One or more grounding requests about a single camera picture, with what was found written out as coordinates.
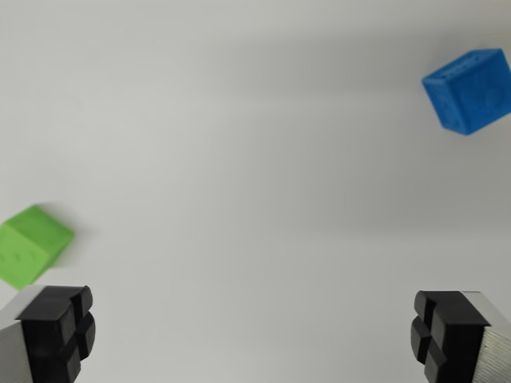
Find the black-padded silver gripper right finger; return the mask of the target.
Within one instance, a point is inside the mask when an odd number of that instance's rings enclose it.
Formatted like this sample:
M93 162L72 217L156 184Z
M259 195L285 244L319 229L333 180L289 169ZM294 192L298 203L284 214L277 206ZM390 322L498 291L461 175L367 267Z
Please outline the black-padded silver gripper right finger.
M510 381L510 320L479 291L415 295L410 344L429 382Z

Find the black-padded silver gripper left finger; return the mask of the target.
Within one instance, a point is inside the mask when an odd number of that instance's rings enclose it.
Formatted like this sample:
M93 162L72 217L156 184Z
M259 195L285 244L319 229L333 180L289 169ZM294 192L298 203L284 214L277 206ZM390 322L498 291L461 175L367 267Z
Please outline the black-padded silver gripper left finger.
M88 286L29 285L1 308L1 381L71 383L92 349Z

